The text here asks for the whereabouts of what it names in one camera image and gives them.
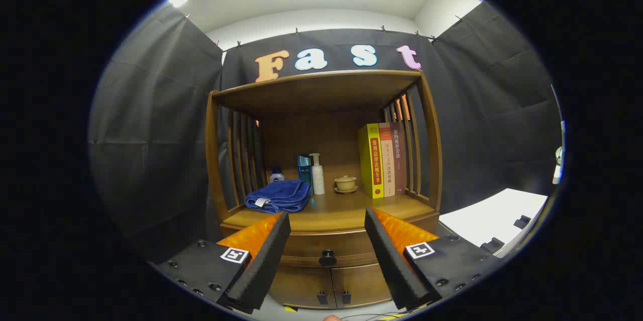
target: white wall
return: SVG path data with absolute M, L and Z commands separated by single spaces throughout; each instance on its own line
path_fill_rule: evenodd
M 481 2 L 480 0 L 427 0 L 415 17 L 420 35 L 438 37 Z
M 480 4 L 480 0 L 427 0 L 415 17 L 415 21 L 393 15 L 356 10 L 298 10 L 280 12 L 239 21 L 214 31 L 207 36 L 219 42 L 219 48 L 227 50 L 237 45 L 278 35 L 299 31 L 329 30 L 333 28 L 367 28 L 380 30 L 381 26 L 389 31 L 415 33 L 438 37 L 458 19 Z
M 214 42 L 219 41 L 219 48 L 225 50 L 236 46 L 237 41 L 246 44 L 268 37 L 286 35 L 294 33 L 294 28 L 300 32 L 333 28 L 380 30 L 382 25 L 388 31 L 415 33 L 419 30 L 413 21 L 402 17 L 377 12 L 330 9 L 289 11 L 253 17 L 208 32 L 207 36 Z

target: blue towel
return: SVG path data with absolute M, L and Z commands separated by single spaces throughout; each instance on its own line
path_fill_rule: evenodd
M 308 203 L 308 191 L 310 183 L 299 180 L 276 181 L 265 187 L 248 194 L 246 206 L 250 209 L 276 214 L 280 211 L 295 212 L 302 210 Z M 264 206 L 258 206 L 255 202 L 259 198 L 270 199 Z

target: saucer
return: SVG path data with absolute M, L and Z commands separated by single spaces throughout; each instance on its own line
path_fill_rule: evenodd
M 351 190 L 339 190 L 337 189 L 337 187 L 335 187 L 335 191 L 337 191 L 337 193 L 342 193 L 342 194 L 352 193 L 353 191 L 356 191 L 356 190 L 358 190 L 358 186 L 355 186 L 355 188 L 352 188 Z

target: door handle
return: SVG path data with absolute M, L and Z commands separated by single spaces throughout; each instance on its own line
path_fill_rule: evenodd
M 342 293 L 342 303 L 344 303 L 344 305 L 351 303 L 351 293 L 348 291 L 344 291 L 344 293 Z
M 328 305 L 328 296 L 326 296 L 326 293 L 324 293 L 324 291 L 320 291 L 317 294 L 317 299 L 319 300 L 320 305 Z

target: drawer knob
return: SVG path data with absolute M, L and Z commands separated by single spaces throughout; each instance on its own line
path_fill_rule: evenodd
M 321 253 L 321 257 L 319 258 L 319 264 L 322 266 L 333 266 L 337 263 L 337 259 L 335 258 L 335 252 L 332 250 L 325 250 Z
M 317 294 L 317 299 L 319 300 L 320 305 L 328 305 L 328 297 L 326 296 L 326 293 L 324 293 L 324 291 L 320 291 Z
M 344 291 L 344 293 L 342 293 L 342 302 L 344 305 L 351 303 L 351 294 L 348 291 Z

